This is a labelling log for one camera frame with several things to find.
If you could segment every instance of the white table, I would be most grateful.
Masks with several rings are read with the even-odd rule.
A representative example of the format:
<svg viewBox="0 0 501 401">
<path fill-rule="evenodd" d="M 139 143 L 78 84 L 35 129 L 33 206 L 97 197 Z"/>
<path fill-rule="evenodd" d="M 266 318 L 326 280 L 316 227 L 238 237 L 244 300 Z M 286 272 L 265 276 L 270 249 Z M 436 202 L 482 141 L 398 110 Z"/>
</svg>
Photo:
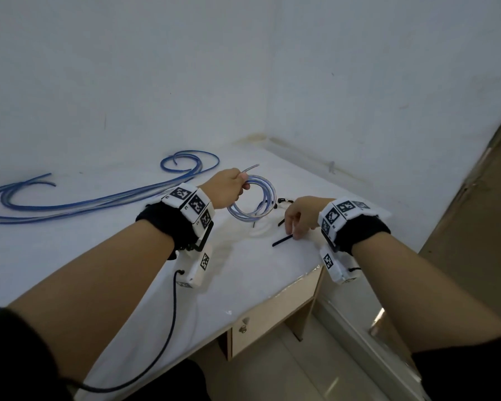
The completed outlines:
<svg viewBox="0 0 501 401">
<path fill-rule="evenodd" d="M 270 180 L 279 197 L 361 198 L 254 145 L 230 145 L 213 153 L 221 159 L 219 169 L 244 169 L 259 163 L 260 167 L 252 173 Z M 171 175 L 157 167 L 160 159 L 145 159 L 144 163 L 128 167 L 94 169 L 84 174 L 56 175 L 53 180 L 58 183 L 57 188 L 29 188 L 17 200 L 23 204 L 61 204 L 168 180 Z M 212 174 L 202 175 L 193 182 L 207 180 Z M 238 204 L 251 209 L 261 199 L 261 189 L 254 186 Z M 39 224 L 0 225 L 0 306 L 126 227 L 145 203 Z M 384 218 L 389 216 L 387 211 L 374 208 Z M 308 239 L 298 242 L 290 239 L 271 247 L 272 242 L 285 236 L 283 227 L 277 227 L 282 218 L 283 211 L 274 210 L 252 228 L 252 224 L 236 220 L 226 210 L 217 211 L 209 239 L 214 245 L 214 256 L 204 283 L 196 290 L 178 288 L 173 337 L 139 386 L 226 331 L 240 315 L 316 268 L 320 262 L 318 248 L 324 242 L 319 232 L 314 231 Z M 141 372 L 158 354 L 172 318 L 174 269 L 173 261 L 161 269 L 133 314 L 94 364 L 86 383 L 97 387 L 121 384 Z M 116 395 L 80 391 L 77 399 L 113 399 Z"/>
</svg>

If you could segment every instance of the white wall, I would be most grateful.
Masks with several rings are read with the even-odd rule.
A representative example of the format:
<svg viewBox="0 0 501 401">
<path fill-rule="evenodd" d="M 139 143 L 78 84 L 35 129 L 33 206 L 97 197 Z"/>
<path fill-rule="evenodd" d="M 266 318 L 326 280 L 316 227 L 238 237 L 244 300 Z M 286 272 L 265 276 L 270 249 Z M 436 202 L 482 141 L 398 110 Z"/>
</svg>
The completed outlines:
<svg viewBox="0 0 501 401">
<path fill-rule="evenodd" d="M 272 79 L 266 133 L 419 250 L 501 123 L 501 0 L 282 0 Z M 363 327 L 379 307 L 365 281 L 328 295 Z"/>
<path fill-rule="evenodd" d="M 0 0 L 0 183 L 264 129 L 278 0 Z"/>
</svg>

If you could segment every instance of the forearm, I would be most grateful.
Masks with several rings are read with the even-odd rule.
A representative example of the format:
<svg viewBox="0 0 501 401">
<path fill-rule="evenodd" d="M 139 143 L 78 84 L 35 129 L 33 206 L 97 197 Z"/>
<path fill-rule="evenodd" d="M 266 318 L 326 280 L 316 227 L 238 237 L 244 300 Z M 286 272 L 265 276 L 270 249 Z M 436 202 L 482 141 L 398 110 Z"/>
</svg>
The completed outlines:
<svg viewBox="0 0 501 401">
<path fill-rule="evenodd" d="M 412 352 L 501 336 L 501 319 L 387 233 L 353 245 L 380 303 Z"/>
<path fill-rule="evenodd" d="M 9 308 L 49 346 L 65 377 L 83 380 L 174 249 L 136 222 L 42 280 Z"/>
</svg>

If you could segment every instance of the floor tile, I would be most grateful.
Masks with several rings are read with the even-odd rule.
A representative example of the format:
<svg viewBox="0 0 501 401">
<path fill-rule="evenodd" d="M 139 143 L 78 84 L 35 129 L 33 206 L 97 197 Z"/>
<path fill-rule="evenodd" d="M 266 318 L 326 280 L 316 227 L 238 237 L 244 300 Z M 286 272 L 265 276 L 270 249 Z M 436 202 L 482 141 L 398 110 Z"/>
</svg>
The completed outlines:
<svg viewBox="0 0 501 401">
<path fill-rule="evenodd" d="M 284 324 L 275 333 L 326 400 L 388 400 L 313 316 L 302 342 Z"/>
<path fill-rule="evenodd" d="M 227 362 L 216 341 L 195 353 L 213 401 L 323 401 L 273 331 Z"/>
</svg>

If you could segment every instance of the table drawer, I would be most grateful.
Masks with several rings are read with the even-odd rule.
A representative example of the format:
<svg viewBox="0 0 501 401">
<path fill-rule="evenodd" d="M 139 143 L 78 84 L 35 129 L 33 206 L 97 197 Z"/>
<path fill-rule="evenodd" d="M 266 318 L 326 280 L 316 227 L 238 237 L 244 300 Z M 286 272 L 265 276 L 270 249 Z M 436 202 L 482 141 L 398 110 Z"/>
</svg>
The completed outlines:
<svg viewBox="0 0 501 401">
<path fill-rule="evenodd" d="M 232 356 L 237 355 L 314 296 L 321 274 L 318 267 L 276 296 L 243 314 L 232 325 Z"/>
</svg>

